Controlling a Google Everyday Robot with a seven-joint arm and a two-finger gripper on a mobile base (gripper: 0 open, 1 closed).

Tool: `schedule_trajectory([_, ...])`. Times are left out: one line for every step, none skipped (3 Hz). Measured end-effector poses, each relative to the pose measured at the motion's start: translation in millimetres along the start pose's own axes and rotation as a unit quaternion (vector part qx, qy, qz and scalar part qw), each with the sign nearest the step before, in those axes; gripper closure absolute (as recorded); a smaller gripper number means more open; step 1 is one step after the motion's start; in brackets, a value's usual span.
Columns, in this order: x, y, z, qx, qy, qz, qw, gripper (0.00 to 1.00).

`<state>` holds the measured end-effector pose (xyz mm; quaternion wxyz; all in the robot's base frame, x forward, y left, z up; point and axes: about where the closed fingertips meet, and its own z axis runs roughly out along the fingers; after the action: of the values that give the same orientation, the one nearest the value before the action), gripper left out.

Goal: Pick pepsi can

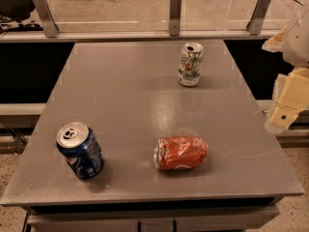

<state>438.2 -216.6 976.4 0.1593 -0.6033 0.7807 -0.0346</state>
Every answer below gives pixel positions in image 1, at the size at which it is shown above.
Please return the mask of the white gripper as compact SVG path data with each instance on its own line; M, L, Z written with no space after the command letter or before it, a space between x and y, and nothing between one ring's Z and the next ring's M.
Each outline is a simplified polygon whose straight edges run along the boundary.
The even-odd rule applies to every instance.
M309 4L302 6L288 23L262 45L262 50L281 52L296 67L309 67ZM264 128L270 133L286 131L309 106L309 69L294 68L288 75L278 74L272 103Z

